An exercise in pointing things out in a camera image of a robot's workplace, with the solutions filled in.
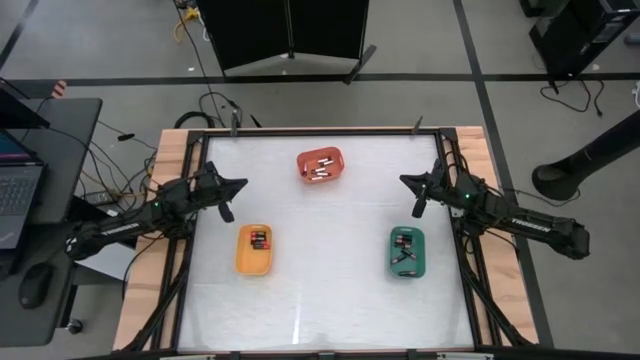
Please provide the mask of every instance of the wooden table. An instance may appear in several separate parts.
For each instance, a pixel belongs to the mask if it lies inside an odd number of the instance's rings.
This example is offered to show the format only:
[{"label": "wooden table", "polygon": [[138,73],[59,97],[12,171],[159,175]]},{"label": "wooden table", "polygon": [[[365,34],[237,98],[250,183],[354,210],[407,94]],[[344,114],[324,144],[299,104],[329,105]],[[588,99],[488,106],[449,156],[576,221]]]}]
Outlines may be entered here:
[{"label": "wooden table", "polygon": [[[260,131],[270,130],[274,129],[260,129]],[[471,173],[484,178],[487,184],[498,187],[493,162],[491,161],[482,127],[456,127],[456,131],[458,133],[460,152],[467,159]],[[188,132],[189,130],[163,131],[160,145],[158,146],[158,154],[153,171],[154,181],[152,183],[157,182],[162,184],[180,177]],[[192,171],[195,170],[198,155],[199,152],[196,149],[192,161]],[[501,235],[510,238],[506,233],[502,233]],[[145,238],[140,238],[136,246],[136,252],[144,249],[150,241],[151,240]],[[483,235],[480,238],[480,242],[493,299],[525,338],[529,341],[537,342],[538,338],[529,307],[529,300],[514,248],[490,234]],[[127,286],[127,292],[122,306],[122,313],[120,315],[120,323],[118,324],[118,331],[113,345],[114,349],[120,349],[127,345],[155,309],[160,293],[160,284],[167,249],[168,241],[158,240],[147,251],[141,254],[133,264],[129,276],[129,285]],[[178,250],[175,253],[176,265],[174,266],[174,270],[176,272],[178,265],[182,261],[183,249],[183,244],[179,244]],[[161,348],[170,346],[171,329],[175,315],[174,305],[168,309],[164,318],[164,330],[160,342]],[[491,344],[486,312],[477,297],[476,306],[478,309],[482,343]],[[502,338],[503,343],[505,345],[508,344],[504,336]]]}]

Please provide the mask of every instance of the orange tray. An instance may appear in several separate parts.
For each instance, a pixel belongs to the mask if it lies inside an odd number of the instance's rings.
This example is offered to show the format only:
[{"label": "orange tray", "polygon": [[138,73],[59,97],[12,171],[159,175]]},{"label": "orange tray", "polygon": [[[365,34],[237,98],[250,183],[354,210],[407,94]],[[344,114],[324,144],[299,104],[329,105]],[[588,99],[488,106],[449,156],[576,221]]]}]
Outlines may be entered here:
[{"label": "orange tray", "polygon": [[[267,233],[267,245],[269,249],[254,249],[251,246],[251,232],[264,231]],[[238,246],[236,248],[236,271],[244,275],[264,275],[271,269],[273,257],[273,236],[271,228],[267,225],[245,225],[238,233]]]},{"label": "orange tray", "polygon": [[[330,165],[322,165],[318,163],[318,160],[331,158],[333,163]],[[311,150],[300,153],[297,158],[298,173],[302,176],[302,181],[307,184],[319,184],[331,180],[335,180],[340,177],[344,170],[344,159],[342,153],[337,147],[326,147],[322,149]],[[331,174],[323,179],[311,180],[316,177],[313,173],[314,170],[325,168],[326,173]]]}]

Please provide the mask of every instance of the computer mouse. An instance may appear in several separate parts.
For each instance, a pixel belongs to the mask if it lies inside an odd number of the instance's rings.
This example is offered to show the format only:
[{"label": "computer mouse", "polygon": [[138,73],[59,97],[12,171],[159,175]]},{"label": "computer mouse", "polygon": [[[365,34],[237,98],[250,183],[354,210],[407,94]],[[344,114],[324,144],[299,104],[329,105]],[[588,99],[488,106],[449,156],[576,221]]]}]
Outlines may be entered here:
[{"label": "computer mouse", "polygon": [[27,270],[18,289],[18,298],[23,309],[35,309],[42,305],[47,297],[53,265],[35,264]]}]

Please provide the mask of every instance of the laptop keyboard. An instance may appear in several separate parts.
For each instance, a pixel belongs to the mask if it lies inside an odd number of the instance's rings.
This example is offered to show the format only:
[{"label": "laptop keyboard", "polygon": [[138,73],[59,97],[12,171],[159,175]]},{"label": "laptop keyboard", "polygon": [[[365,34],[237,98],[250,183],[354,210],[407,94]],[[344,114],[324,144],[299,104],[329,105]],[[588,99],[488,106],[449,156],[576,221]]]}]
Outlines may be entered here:
[{"label": "laptop keyboard", "polygon": [[23,215],[29,203],[37,178],[0,177],[0,215]]}]

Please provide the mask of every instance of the black desk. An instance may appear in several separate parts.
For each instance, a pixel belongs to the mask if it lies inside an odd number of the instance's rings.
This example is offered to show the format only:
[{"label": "black desk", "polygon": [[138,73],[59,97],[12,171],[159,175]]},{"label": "black desk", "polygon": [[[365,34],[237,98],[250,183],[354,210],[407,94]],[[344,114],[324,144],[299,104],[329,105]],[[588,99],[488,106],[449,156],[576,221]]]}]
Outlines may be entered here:
[{"label": "black desk", "polygon": [[[42,100],[23,100],[36,110]],[[51,127],[69,133],[89,145],[102,107],[100,99],[51,99],[40,109],[40,115]],[[24,130],[11,131],[21,139]],[[30,221],[50,223],[29,225],[20,240],[21,255],[17,257],[17,273],[0,280],[0,346],[37,346],[51,341],[73,303],[75,286],[72,275],[75,264],[61,251],[73,224],[60,223],[68,218],[73,207],[74,190],[86,156],[86,148],[77,141],[50,130],[30,130],[25,145],[38,152],[48,164],[40,189],[39,204],[30,214]],[[47,260],[55,270],[45,302],[33,310],[24,310],[18,302],[18,286],[33,264]],[[0,265],[15,254],[0,253]]]}]

